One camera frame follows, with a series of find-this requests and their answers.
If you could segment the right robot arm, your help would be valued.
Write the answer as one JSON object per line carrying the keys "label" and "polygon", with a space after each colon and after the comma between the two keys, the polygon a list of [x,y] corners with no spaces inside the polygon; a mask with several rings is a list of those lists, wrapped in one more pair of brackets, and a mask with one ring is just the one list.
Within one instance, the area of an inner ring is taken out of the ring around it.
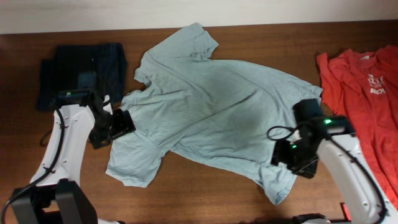
{"label": "right robot arm", "polygon": [[344,198],[348,223],[397,223],[397,209],[371,172],[348,119],[325,116],[316,99],[296,103],[293,112],[297,124],[275,140],[272,165],[311,179],[322,161]]}

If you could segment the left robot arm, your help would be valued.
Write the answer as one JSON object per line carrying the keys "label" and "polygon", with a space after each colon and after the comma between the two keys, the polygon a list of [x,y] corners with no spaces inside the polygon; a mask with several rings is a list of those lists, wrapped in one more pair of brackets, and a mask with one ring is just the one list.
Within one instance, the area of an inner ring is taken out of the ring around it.
{"label": "left robot arm", "polygon": [[54,122],[44,157],[30,183],[15,189],[1,210],[12,208],[18,223],[105,223],[80,187],[87,143],[105,147],[135,131],[128,111],[113,109],[106,81],[95,72],[57,78]]}

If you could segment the light blue t-shirt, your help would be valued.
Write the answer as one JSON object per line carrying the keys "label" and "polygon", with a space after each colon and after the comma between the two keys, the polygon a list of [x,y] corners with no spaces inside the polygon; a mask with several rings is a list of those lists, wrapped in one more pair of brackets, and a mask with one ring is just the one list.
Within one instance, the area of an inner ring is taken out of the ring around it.
{"label": "light blue t-shirt", "polygon": [[296,176],[271,164],[267,131],[293,126],[293,105],[319,99],[322,89],[255,63],[213,60],[217,47],[192,24],[143,55],[134,78],[146,88],[121,102],[136,130],[113,141],[106,173],[126,186],[147,187],[165,154],[174,152],[253,180],[277,205]]}

